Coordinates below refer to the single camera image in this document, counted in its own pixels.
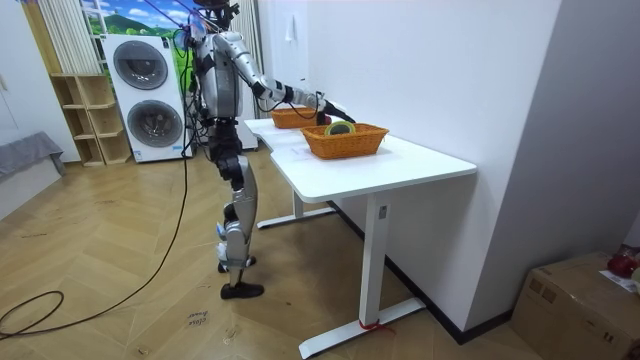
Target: cardboard box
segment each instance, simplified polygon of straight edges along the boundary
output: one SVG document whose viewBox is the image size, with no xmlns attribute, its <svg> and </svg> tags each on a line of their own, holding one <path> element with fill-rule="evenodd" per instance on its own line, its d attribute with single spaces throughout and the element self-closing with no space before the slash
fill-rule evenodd
<svg viewBox="0 0 640 360">
<path fill-rule="evenodd" d="M 545 360 L 640 359 L 640 297 L 600 274 L 590 254 L 531 270 L 511 320 Z"/>
</svg>

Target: red object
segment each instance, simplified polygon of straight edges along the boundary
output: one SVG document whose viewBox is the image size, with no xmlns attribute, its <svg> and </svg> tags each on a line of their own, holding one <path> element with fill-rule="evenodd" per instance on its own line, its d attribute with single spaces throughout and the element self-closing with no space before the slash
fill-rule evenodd
<svg viewBox="0 0 640 360">
<path fill-rule="evenodd" d="M 396 331 L 393 330 L 390 327 L 386 327 L 384 325 L 380 325 L 380 320 L 376 321 L 375 324 L 371 324 L 371 325 L 362 325 L 362 321 L 358 320 L 358 323 L 360 323 L 360 327 L 364 330 L 378 330 L 378 329 L 385 329 L 385 330 L 389 330 L 391 331 L 394 335 L 396 334 Z"/>
<path fill-rule="evenodd" d="M 633 274 L 633 271 L 638 268 L 638 262 L 630 256 L 614 255 L 607 263 L 607 268 L 614 275 L 629 278 L 631 274 Z"/>
</svg>

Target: red strap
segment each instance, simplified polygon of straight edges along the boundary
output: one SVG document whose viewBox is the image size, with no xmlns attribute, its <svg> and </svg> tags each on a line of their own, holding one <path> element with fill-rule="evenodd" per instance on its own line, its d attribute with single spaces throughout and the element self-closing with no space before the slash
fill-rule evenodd
<svg viewBox="0 0 640 360">
<path fill-rule="evenodd" d="M 384 329 L 384 330 L 389 330 L 391 331 L 394 335 L 396 334 L 396 331 L 393 330 L 390 327 L 386 327 L 384 325 L 380 324 L 380 320 L 376 321 L 375 324 L 371 324 L 371 325 L 363 325 L 362 321 L 358 320 L 358 322 L 360 323 L 360 327 L 364 330 L 378 330 L 378 329 Z"/>
</svg>

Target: washing machine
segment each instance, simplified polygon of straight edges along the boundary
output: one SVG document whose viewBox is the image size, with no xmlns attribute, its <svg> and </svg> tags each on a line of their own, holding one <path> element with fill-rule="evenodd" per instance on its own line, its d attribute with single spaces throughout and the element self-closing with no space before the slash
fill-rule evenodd
<svg viewBox="0 0 640 360">
<path fill-rule="evenodd" d="M 137 162 L 182 158 L 185 119 L 171 39 L 103 35 L 102 47 Z M 191 148 L 185 151 L 192 156 Z"/>
</svg>

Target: brown basket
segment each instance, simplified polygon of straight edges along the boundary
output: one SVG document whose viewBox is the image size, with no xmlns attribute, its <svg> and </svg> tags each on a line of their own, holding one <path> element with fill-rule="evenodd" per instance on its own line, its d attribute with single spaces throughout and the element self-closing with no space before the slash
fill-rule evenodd
<svg viewBox="0 0 640 360">
<path fill-rule="evenodd" d="M 387 129 L 367 124 L 354 124 L 356 132 L 351 134 L 325 135 L 326 126 L 301 129 L 311 152 L 321 159 L 339 159 L 375 154 Z"/>
<path fill-rule="evenodd" d="M 278 129 L 294 129 L 306 126 L 314 126 L 316 124 L 315 109 L 296 108 L 293 109 L 276 109 L 271 112 L 273 122 Z"/>
</svg>

